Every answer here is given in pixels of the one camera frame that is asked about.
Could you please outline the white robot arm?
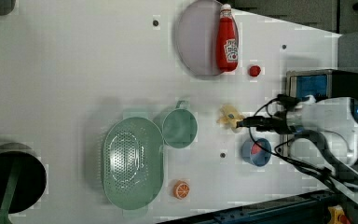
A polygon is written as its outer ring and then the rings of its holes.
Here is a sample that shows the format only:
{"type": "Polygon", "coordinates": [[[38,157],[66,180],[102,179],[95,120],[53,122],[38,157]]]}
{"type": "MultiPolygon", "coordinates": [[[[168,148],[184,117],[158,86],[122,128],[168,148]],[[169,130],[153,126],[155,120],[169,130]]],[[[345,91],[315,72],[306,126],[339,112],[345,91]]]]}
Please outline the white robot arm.
{"type": "Polygon", "coordinates": [[[271,100],[283,107],[271,116],[236,119],[236,128],[287,135],[288,154],[272,154],[310,175],[358,206],[358,101],[351,97],[305,101],[285,94],[271,100]]]}

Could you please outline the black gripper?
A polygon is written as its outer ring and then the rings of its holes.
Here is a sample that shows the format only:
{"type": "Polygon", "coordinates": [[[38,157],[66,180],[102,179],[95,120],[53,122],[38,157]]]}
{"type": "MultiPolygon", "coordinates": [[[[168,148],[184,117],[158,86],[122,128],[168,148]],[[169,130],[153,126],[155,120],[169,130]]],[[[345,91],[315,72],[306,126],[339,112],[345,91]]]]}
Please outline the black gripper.
{"type": "Polygon", "coordinates": [[[275,132],[278,134],[290,134],[292,130],[287,125],[286,117],[264,118],[262,116],[252,116],[241,119],[236,123],[236,127],[262,127],[266,132],[275,132]]]}

